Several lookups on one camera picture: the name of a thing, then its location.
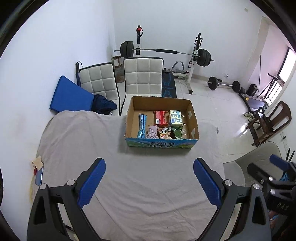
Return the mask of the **large barbell on rack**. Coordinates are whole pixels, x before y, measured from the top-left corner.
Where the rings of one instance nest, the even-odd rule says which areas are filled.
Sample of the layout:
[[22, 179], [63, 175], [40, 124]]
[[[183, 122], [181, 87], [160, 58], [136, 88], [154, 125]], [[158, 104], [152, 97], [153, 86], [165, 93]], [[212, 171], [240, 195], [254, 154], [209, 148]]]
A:
[[120, 52], [121, 57], [123, 58], [131, 58], [134, 56], [134, 53], [138, 51], [153, 51], [158, 53], [166, 53], [166, 54], [182, 54], [191, 56], [192, 60], [197, 63], [197, 65], [206, 67], [211, 62], [214, 62], [214, 60], [211, 57], [211, 54], [208, 50], [205, 49], [199, 49], [197, 50], [197, 54], [189, 54], [189, 53], [183, 53], [176, 50], [168, 50], [168, 49], [149, 49], [149, 48], [134, 48], [133, 41], [125, 41], [121, 43], [119, 50], [114, 50], [114, 52]]

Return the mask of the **dark wooden chair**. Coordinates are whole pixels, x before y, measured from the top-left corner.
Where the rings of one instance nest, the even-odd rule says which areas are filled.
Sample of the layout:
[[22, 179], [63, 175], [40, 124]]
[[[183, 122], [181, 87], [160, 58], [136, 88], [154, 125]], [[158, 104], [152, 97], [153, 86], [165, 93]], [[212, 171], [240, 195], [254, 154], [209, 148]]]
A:
[[292, 113], [290, 107], [283, 101], [279, 101], [269, 115], [256, 111], [254, 119], [246, 127], [250, 130], [253, 137], [253, 143], [251, 145], [258, 147], [265, 143], [285, 128], [291, 121]]

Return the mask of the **blue white tissue pack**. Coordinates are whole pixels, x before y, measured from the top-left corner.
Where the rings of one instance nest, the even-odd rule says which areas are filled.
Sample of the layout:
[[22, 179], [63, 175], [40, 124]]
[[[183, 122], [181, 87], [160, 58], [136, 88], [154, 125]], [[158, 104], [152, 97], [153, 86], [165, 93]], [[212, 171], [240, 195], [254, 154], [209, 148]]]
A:
[[180, 110], [170, 110], [169, 117], [170, 117], [170, 124], [172, 126], [183, 125], [182, 114]]

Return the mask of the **cardboard box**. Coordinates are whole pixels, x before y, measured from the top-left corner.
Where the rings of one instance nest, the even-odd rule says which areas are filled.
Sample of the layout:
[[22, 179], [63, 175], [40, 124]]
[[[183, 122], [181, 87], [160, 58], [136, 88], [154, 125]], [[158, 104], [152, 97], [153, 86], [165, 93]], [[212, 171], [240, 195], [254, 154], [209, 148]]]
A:
[[126, 116], [130, 147], [191, 149], [199, 140], [193, 105], [188, 99], [134, 96]]

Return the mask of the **panda orange snack packet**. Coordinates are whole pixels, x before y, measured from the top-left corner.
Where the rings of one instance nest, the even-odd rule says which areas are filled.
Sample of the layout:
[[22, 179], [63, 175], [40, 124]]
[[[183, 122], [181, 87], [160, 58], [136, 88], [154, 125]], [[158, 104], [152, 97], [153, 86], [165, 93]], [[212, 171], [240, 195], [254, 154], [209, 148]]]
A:
[[171, 127], [163, 127], [158, 130], [158, 136], [162, 140], [172, 140], [173, 138], [171, 137]]

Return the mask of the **white padded chair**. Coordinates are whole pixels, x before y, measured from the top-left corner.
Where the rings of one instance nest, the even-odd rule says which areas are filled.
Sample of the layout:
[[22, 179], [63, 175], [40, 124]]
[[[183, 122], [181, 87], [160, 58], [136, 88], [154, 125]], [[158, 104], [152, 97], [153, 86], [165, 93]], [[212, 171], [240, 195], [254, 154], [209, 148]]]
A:
[[78, 86], [91, 94], [100, 94], [113, 101], [117, 105], [117, 109], [112, 114], [121, 115], [119, 90], [113, 63], [106, 62], [82, 67], [82, 63], [78, 61], [75, 64], [75, 75]]
[[125, 97], [121, 114], [126, 115], [134, 96], [162, 95], [164, 60], [159, 57], [132, 57], [123, 61]]

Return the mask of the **red snack packet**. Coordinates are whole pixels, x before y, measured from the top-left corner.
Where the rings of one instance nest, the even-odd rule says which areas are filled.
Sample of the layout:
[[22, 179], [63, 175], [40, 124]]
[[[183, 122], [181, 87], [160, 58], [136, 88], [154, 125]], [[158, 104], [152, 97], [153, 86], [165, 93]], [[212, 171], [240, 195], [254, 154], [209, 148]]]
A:
[[169, 125], [168, 111], [156, 110], [154, 111], [155, 125], [162, 128]]

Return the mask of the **white padded chair left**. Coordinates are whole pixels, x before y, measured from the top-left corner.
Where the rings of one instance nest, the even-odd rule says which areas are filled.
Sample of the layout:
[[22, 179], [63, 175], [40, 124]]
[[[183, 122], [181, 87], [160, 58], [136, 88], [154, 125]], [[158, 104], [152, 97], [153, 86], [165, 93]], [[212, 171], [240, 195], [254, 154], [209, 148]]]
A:
[[91, 94], [100, 94], [113, 101], [117, 105], [117, 109], [112, 114], [121, 115], [119, 90], [113, 63], [106, 62], [82, 67], [82, 63], [78, 61], [75, 64], [75, 75], [78, 86]]

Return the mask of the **white barbell rack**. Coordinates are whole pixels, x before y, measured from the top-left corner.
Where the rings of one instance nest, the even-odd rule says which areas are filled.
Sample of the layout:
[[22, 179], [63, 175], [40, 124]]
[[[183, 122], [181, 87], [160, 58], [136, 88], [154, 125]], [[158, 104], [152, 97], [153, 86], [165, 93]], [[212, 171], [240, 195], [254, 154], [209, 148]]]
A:
[[[143, 29], [140, 25], [136, 28], [137, 33], [137, 44], [136, 48], [140, 48], [140, 38], [143, 36]], [[193, 47], [193, 53], [197, 54], [197, 50], [199, 50], [201, 43], [202, 43], [202, 37], [201, 33], [198, 33], [198, 36], [195, 39], [194, 47]], [[193, 94], [193, 90], [191, 88], [191, 79], [193, 76], [194, 68], [195, 68], [196, 62], [191, 59], [189, 60], [188, 69], [184, 71], [184, 73], [174, 73], [174, 76], [177, 76], [178, 78], [183, 78], [185, 81], [185, 85], [188, 89], [189, 94]]]

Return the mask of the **grey plastic chair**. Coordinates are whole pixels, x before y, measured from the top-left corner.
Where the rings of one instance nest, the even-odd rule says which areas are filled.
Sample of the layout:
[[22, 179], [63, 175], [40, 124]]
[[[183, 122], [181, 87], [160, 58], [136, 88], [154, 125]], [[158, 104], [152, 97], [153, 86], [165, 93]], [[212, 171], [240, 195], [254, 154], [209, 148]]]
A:
[[269, 158], [273, 154], [281, 157], [279, 147], [274, 142], [265, 142], [235, 161], [224, 163], [225, 179], [231, 180], [237, 186], [249, 187], [260, 183], [261, 180], [254, 177], [257, 171], [261, 170], [267, 177], [279, 180], [283, 171], [270, 162]]

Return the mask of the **black blue weight bench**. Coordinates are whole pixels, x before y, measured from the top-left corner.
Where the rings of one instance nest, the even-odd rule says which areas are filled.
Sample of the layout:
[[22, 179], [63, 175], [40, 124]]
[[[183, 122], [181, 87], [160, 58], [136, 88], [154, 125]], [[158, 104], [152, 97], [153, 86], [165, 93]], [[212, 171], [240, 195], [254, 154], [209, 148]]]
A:
[[164, 72], [162, 79], [162, 97], [176, 98], [176, 85], [174, 75], [172, 73]]

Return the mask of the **beige paper scrap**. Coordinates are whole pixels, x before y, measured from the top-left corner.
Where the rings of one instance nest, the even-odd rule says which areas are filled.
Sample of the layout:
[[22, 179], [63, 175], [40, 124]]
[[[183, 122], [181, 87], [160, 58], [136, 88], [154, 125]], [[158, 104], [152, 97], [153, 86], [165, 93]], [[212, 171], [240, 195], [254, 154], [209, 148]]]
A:
[[40, 171], [44, 164], [42, 162], [41, 156], [37, 156], [33, 161], [32, 161], [32, 165], [38, 170]]

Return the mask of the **green pickle snack packet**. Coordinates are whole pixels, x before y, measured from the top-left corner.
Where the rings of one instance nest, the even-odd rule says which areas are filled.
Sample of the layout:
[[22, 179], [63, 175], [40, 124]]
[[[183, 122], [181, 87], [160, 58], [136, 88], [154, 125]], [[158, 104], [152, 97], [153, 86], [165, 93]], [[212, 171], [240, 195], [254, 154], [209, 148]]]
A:
[[176, 140], [182, 140], [187, 137], [186, 127], [184, 125], [171, 126], [171, 132]]

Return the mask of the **long blue snack packet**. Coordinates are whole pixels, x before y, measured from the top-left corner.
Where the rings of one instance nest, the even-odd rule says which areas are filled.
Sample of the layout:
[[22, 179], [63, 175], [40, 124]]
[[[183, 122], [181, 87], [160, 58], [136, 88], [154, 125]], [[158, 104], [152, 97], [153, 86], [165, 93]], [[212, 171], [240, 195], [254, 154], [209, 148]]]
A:
[[139, 129], [138, 129], [138, 134], [137, 138], [145, 138], [145, 129], [146, 129], [146, 123], [147, 123], [147, 116], [143, 113], [140, 113], [138, 115], [138, 121], [139, 121]]

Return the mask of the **lilac sock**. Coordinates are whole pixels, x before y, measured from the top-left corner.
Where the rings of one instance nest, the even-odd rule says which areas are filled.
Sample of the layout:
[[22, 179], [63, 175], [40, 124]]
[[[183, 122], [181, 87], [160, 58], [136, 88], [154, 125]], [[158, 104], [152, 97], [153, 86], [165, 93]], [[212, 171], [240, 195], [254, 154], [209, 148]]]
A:
[[149, 126], [145, 138], [148, 138], [148, 139], [159, 139], [158, 129], [159, 129], [158, 126]]

